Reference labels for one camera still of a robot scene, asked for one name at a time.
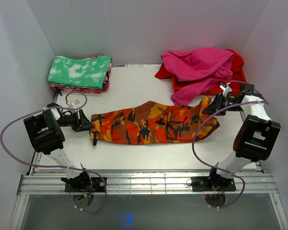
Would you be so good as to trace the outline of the orange camouflage trousers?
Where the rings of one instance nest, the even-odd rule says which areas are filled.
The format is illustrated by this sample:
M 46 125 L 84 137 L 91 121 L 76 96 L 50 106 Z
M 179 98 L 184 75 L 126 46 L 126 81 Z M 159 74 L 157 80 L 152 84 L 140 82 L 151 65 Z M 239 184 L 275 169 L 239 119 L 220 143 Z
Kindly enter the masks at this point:
M 217 118 L 203 114 L 211 102 L 204 97 L 196 106 L 163 105 L 148 101 L 127 108 L 91 116 L 91 140 L 115 144 L 147 145 L 200 141 L 216 131 Z

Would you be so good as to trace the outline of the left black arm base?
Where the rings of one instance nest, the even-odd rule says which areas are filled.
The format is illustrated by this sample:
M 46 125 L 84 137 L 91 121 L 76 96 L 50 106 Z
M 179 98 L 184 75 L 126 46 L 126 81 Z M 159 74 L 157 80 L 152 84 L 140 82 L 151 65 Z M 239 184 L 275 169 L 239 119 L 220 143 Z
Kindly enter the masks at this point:
M 91 192 L 93 190 L 95 192 L 101 192 L 101 193 L 105 192 L 105 187 L 106 187 L 107 182 L 108 182 L 108 178 L 107 177 L 103 177 L 104 182 L 102 181 L 102 179 L 100 177 L 91 177 L 91 180 L 92 180 L 92 188 L 90 190 L 83 191 L 83 190 L 80 190 L 80 189 L 74 189 L 70 185 L 66 184 L 65 188 L 64 188 L 64 192 L 69 192 L 69 193 L 89 193 L 89 192 Z

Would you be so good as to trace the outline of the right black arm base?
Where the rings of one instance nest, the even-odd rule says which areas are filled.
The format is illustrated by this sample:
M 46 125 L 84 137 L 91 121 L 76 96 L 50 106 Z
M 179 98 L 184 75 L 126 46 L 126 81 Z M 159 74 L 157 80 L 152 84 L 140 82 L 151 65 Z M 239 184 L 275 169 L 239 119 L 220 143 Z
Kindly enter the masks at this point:
M 236 191 L 233 179 L 213 179 L 211 176 L 197 176 L 187 180 L 187 186 L 192 188 L 193 192 L 233 192 Z

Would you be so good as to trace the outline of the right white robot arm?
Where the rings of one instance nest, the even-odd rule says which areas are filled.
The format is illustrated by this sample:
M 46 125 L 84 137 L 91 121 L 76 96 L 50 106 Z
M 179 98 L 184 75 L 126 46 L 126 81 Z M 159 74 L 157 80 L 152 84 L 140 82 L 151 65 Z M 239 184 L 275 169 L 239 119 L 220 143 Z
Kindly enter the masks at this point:
M 266 100 L 254 85 L 243 83 L 239 93 L 232 95 L 229 83 L 220 85 L 218 93 L 210 105 L 203 110 L 207 115 L 225 115 L 227 111 L 244 113 L 243 124 L 233 143 L 233 152 L 211 168 L 206 180 L 207 186 L 216 191 L 234 184 L 234 174 L 253 162 L 269 158 L 281 125 L 266 113 Z

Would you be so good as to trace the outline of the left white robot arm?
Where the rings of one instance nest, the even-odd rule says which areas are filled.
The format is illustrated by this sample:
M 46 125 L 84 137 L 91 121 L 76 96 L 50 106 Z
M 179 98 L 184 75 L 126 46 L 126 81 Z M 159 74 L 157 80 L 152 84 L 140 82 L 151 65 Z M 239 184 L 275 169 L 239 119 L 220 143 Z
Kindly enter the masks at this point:
M 66 177 L 62 179 L 75 190 L 89 191 L 92 179 L 88 172 L 84 172 L 83 165 L 69 159 L 63 150 L 65 136 L 62 127 L 71 127 L 75 132 L 89 131 L 93 124 L 84 115 L 83 110 L 67 110 L 63 112 L 56 103 L 47 105 L 47 110 L 24 119 L 24 125 L 30 142 L 36 152 L 52 158 L 59 166 L 63 167 Z

